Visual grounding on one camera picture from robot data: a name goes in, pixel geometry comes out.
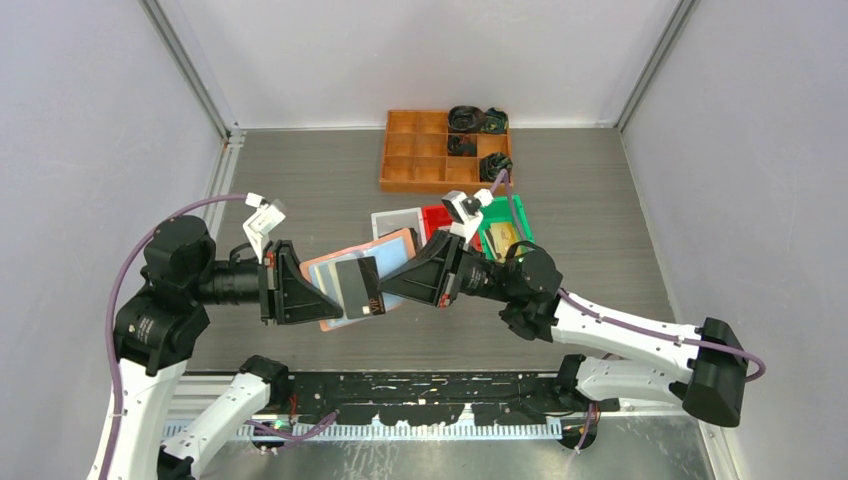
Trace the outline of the black credit card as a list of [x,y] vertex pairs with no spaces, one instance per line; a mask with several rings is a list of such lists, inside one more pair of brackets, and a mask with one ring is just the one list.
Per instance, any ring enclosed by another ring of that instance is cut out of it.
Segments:
[[386,313],[385,301],[378,289],[379,272],[374,256],[336,262],[335,273],[348,320],[362,320]]

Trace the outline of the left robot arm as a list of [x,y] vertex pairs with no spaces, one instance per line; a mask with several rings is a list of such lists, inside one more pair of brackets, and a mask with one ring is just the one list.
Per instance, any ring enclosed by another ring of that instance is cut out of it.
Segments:
[[301,274],[288,241],[254,259],[219,261],[206,223],[182,215],[160,223],[143,253],[143,286],[115,310],[106,333],[117,377],[90,477],[197,479],[255,414],[285,409],[293,390],[286,365],[254,355],[223,394],[166,437],[171,399],[209,325],[207,307],[257,304],[261,319],[277,325],[334,319],[343,310]]

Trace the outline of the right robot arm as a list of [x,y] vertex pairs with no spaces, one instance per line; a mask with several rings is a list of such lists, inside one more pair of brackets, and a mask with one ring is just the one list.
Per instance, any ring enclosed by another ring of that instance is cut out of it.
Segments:
[[380,280],[383,293],[438,308],[459,295],[503,304],[500,319],[525,340],[582,345],[605,358],[564,357],[555,384],[558,403],[577,411],[617,398],[680,406],[703,422],[741,423],[745,387],[755,363],[731,325],[708,317],[701,325],[667,323],[604,307],[565,291],[546,250],[511,245],[502,261],[440,231],[409,261]]

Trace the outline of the gold cards in bin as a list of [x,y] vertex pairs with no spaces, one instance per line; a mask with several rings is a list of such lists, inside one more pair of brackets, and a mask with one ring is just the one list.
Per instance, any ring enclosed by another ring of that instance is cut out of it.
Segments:
[[494,222],[485,230],[483,236],[492,258],[503,261],[509,248],[520,240],[515,226],[511,222]]

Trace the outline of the red plastic bin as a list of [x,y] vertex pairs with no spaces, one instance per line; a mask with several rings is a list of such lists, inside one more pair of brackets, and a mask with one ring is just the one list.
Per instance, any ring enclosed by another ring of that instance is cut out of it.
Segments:
[[424,222],[424,244],[429,242],[435,231],[450,229],[452,220],[444,205],[422,206],[421,213]]

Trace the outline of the white plastic bin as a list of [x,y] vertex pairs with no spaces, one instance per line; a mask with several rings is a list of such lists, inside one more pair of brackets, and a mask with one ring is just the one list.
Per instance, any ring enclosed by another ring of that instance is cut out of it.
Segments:
[[426,242],[425,223],[420,207],[381,211],[371,214],[371,229],[374,239],[403,228],[412,229],[417,235],[420,245]]

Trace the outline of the green plastic bin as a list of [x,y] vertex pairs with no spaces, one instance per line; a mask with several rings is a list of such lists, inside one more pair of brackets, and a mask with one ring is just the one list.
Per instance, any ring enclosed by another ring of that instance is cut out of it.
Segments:
[[483,220],[477,236],[481,251],[487,259],[503,262],[514,243],[521,240],[535,241],[519,195],[514,194],[512,200],[506,196],[496,197],[482,213]]

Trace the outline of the orange wooden compartment tray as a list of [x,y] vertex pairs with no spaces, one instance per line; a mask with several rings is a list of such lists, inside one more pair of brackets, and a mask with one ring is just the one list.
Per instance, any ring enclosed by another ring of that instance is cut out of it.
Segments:
[[[512,152],[511,134],[449,133],[446,110],[390,110],[387,112],[378,169],[380,189],[390,193],[444,194],[452,190],[474,193],[489,188],[481,182],[478,164],[493,152]],[[446,152],[451,134],[474,135],[476,157],[452,157]]]

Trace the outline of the camouflage rolled tie lower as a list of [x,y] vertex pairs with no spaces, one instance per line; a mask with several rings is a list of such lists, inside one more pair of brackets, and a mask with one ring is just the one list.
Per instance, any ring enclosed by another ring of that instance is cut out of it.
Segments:
[[494,183],[502,170],[510,172],[513,162],[504,152],[493,152],[479,160],[478,171],[481,182]]

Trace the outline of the dark rolled tie middle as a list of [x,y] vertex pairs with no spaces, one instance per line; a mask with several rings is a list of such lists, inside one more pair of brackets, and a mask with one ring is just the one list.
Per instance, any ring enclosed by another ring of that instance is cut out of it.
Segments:
[[447,137],[446,152],[452,157],[476,157],[476,137],[474,135],[451,134]]

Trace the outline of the dark rolled belt top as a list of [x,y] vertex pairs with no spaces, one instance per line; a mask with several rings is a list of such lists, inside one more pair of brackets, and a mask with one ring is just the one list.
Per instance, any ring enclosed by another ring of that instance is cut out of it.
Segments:
[[447,115],[449,133],[471,134],[480,131],[486,121],[486,113],[476,106],[458,105]]

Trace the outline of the green patterned rolled tie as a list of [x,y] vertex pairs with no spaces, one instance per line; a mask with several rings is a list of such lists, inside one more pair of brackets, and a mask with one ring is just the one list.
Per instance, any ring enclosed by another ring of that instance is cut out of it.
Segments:
[[509,116],[499,108],[491,107],[484,112],[484,121],[480,127],[483,134],[503,135],[509,129]]

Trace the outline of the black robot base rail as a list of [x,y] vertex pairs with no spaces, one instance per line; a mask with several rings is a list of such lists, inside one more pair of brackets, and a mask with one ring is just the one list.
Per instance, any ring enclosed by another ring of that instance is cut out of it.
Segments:
[[308,441],[551,439],[587,448],[619,399],[595,404],[567,396],[545,371],[294,372],[283,396],[255,415],[257,446]]

